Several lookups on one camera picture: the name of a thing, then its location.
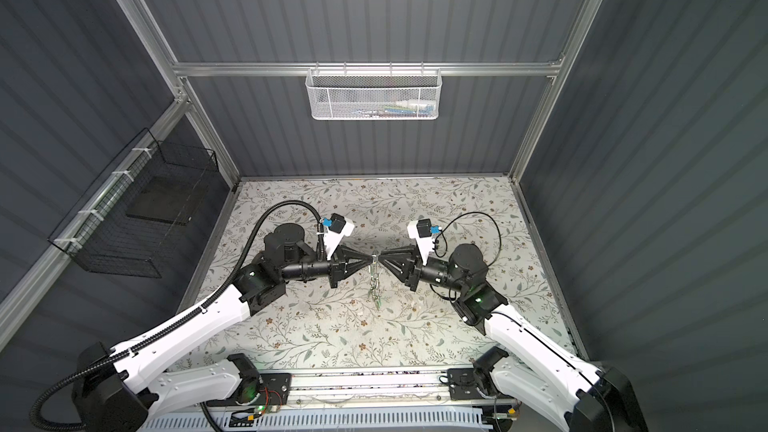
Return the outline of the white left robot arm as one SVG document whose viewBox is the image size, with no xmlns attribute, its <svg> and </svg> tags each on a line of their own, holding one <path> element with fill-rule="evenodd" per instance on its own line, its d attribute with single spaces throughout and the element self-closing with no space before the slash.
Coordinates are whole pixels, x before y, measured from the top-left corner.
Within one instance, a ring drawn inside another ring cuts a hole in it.
<svg viewBox="0 0 768 432">
<path fill-rule="evenodd" d="M 264 249 L 238 269 L 220 294 L 211 294 L 165 323 L 107 350 L 96 344 L 83 352 L 72 401 L 88 431 L 136 431 L 167 412 L 208 401 L 240 405 L 266 403 L 268 388 L 243 353 L 181 372 L 168 368 L 192 349 L 250 319 L 284 296 L 291 281 L 328 279 L 331 287 L 372 264 L 370 255 L 331 243 L 318 250 L 297 224 L 282 224 L 266 235 Z"/>
</svg>

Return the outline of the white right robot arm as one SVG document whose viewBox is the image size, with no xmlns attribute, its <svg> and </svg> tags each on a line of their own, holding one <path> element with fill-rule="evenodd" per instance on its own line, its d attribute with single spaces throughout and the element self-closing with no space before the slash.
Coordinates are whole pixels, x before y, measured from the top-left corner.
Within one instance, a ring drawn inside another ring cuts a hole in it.
<svg viewBox="0 0 768 432">
<path fill-rule="evenodd" d="M 561 431 L 647 430 L 629 379 L 568 352 L 528 322 L 488 282 L 477 246 L 461 244 L 446 260 L 401 247 L 378 261 L 411 290 L 420 283 L 449 290 L 460 319 L 494 341 L 473 363 L 483 395 L 518 399 Z"/>
</svg>

